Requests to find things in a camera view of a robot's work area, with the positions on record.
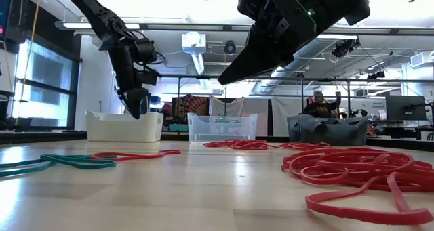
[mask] red rubber band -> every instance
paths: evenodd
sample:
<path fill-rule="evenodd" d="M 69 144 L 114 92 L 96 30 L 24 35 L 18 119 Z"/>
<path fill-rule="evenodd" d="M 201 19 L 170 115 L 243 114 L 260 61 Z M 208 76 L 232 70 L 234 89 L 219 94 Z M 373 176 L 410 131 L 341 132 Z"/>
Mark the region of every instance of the red rubber band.
<path fill-rule="evenodd" d="M 278 148 L 277 146 L 270 146 L 264 140 L 226 140 L 223 142 L 210 142 L 203 144 L 210 148 L 223 148 L 230 147 L 234 150 L 268 150 L 270 147 Z"/>
<path fill-rule="evenodd" d="M 166 155 L 181 154 L 180 150 L 160 150 L 158 154 L 144 155 L 144 154 L 131 154 L 123 152 L 98 152 L 92 155 L 92 159 L 112 160 L 112 161 L 128 161 L 137 159 L 158 159 Z M 102 156 L 122 156 L 107 158 Z"/>
<path fill-rule="evenodd" d="M 434 170 L 410 155 L 370 148 L 318 148 L 316 145 L 284 144 L 303 150 L 283 158 L 282 171 L 310 184 L 344 184 L 357 190 L 324 192 L 305 198 L 307 208 L 341 218 L 376 224 L 418 225 L 434 220 L 426 209 L 412 210 L 402 192 L 434 192 Z M 392 192 L 398 212 L 333 207 L 322 202 L 357 196 L 367 189 Z"/>

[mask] table surface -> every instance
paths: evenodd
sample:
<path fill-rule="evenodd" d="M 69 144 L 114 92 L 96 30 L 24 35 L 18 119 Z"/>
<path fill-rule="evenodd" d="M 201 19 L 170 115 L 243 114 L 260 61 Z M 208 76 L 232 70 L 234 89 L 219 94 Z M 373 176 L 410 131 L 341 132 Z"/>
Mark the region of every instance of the table surface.
<path fill-rule="evenodd" d="M 0 181 L 0 230 L 434 230 L 386 226 L 306 211 L 304 196 L 344 186 L 310 186 L 281 172 L 284 156 L 295 150 L 264 152 L 204 148 L 188 142 L 46 142 L 2 146 L 2 163 L 37 159 L 40 154 L 92 154 L 102 151 L 150 154 L 179 149 L 181 155 L 119 163 L 85 170 L 56 165 L 40 173 Z M 434 163 L 434 153 L 411 150 L 415 159 Z M 430 193 L 405 193 L 413 209 L 434 211 Z M 330 204 L 396 211 L 390 192 Z"/>

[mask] clear plastic bin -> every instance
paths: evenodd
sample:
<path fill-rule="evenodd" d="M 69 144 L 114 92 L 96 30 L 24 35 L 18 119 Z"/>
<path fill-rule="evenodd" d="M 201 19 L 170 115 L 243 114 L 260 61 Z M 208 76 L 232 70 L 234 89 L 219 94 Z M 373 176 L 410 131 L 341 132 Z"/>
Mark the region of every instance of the clear plastic bin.
<path fill-rule="evenodd" d="M 258 115 L 248 117 L 197 116 L 188 113 L 189 139 L 192 143 L 206 143 L 229 139 L 254 140 Z"/>

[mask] window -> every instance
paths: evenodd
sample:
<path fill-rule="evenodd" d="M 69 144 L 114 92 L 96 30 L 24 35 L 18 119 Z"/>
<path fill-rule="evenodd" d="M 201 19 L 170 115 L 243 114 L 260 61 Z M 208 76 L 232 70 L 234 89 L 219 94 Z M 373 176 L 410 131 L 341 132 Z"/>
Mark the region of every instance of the window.
<path fill-rule="evenodd" d="M 33 129 L 73 129 L 78 63 L 37 43 L 29 49 L 29 40 L 20 45 L 12 116 L 32 118 Z"/>

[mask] white curtain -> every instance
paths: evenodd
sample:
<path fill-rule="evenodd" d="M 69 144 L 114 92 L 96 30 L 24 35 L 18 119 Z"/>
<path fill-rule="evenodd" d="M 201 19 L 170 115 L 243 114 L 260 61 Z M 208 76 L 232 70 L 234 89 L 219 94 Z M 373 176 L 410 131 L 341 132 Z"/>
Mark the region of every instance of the white curtain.
<path fill-rule="evenodd" d="M 243 110 L 244 98 L 238 98 L 231 103 L 226 103 L 226 116 L 240 117 Z M 220 99 L 211 97 L 210 100 L 210 114 L 211 116 L 224 116 L 224 102 Z"/>
<path fill-rule="evenodd" d="M 273 107 L 273 135 L 288 137 L 286 119 L 302 112 L 301 98 L 271 98 L 271 106 Z"/>
<path fill-rule="evenodd" d="M 245 99 L 243 106 L 243 117 L 252 114 L 258 115 L 258 124 L 256 126 L 256 136 L 268 136 L 269 121 L 269 101 L 268 99 Z"/>

